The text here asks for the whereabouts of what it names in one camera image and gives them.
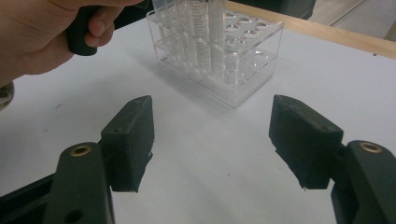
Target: test tube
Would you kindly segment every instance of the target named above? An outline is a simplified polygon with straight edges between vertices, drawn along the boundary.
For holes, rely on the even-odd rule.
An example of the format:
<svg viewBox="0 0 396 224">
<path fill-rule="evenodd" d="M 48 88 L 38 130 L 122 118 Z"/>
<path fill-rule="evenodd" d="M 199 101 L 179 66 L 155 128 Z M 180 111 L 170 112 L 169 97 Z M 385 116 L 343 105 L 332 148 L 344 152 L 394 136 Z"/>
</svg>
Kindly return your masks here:
<svg viewBox="0 0 396 224">
<path fill-rule="evenodd" d="M 178 18 L 185 40 L 185 51 L 189 68 L 197 67 L 197 50 L 191 15 L 191 0 L 177 0 Z"/>
<path fill-rule="evenodd" d="M 179 51 L 177 51 L 177 33 L 172 21 L 173 14 L 169 10 L 171 4 L 167 3 L 166 0 L 153 0 L 152 4 L 154 6 L 163 44 L 166 46 L 168 51 L 167 53 L 170 57 L 177 60 L 177 58 L 179 58 Z"/>
<path fill-rule="evenodd" d="M 208 0 L 210 70 L 211 74 L 224 79 L 225 0 Z"/>
<path fill-rule="evenodd" d="M 191 0 L 190 8 L 198 67 L 201 75 L 205 75 L 209 72 L 210 64 L 206 0 Z"/>
<path fill-rule="evenodd" d="M 165 7 L 171 27 L 172 48 L 177 56 L 177 62 L 186 61 L 185 39 L 182 35 L 183 31 L 179 21 L 177 0 L 165 0 Z"/>
</svg>

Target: white table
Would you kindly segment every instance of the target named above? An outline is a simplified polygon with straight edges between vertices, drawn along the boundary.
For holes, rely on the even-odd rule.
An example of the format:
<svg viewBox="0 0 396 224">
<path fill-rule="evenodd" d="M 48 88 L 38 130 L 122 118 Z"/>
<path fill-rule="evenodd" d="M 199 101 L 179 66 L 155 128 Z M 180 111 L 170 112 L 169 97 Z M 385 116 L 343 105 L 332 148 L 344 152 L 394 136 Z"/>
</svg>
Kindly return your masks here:
<svg viewBox="0 0 396 224">
<path fill-rule="evenodd" d="M 273 96 L 316 109 L 396 154 L 396 61 L 285 30 L 275 76 L 233 109 L 158 64 L 146 20 L 92 57 L 16 80 L 0 113 L 0 195 L 97 142 L 130 100 L 153 98 L 155 143 L 139 193 L 113 193 L 117 223 L 335 223 L 330 192 L 303 190 L 268 137 Z"/>
</svg>

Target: floor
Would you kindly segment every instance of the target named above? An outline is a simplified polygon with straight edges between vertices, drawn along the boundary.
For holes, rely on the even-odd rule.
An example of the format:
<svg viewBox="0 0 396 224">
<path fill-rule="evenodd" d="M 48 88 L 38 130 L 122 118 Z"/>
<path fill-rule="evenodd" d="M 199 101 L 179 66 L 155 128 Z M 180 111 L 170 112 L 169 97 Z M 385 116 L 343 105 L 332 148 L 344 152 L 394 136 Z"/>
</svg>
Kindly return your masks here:
<svg viewBox="0 0 396 224">
<path fill-rule="evenodd" d="M 396 41 L 396 0 L 317 0 L 309 20 Z"/>
</svg>

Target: wooden edge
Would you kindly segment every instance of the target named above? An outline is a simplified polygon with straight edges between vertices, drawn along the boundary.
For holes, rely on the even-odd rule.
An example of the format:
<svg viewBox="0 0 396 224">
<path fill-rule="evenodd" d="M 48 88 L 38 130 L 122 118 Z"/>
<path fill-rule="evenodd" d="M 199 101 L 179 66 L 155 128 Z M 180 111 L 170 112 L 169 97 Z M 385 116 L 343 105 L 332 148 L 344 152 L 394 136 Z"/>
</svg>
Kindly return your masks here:
<svg viewBox="0 0 396 224">
<path fill-rule="evenodd" d="M 246 14 L 268 21 L 282 21 L 285 28 L 305 35 L 331 41 L 354 49 L 361 49 L 373 54 L 396 59 L 396 42 L 362 35 L 339 28 L 322 25 L 312 21 L 278 14 L 272 11 L 249 7 L 235 2 L 227 1 L 227 8 L 231 11 Z"/>
</svg>

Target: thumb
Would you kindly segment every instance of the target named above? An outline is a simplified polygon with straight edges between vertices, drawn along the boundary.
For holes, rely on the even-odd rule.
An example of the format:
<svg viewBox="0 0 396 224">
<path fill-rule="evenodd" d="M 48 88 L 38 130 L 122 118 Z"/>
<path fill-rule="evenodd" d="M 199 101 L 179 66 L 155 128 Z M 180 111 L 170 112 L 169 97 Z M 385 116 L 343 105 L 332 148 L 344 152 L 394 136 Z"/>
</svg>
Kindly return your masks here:
<svg viewBox="0 0 396 224">
<path fill-rule="evenodd" d="M 143 0 L 48 0 L 64 9 L 78 9 L 85 6 L 128 7 L 136 5 Z"/>
</svg>

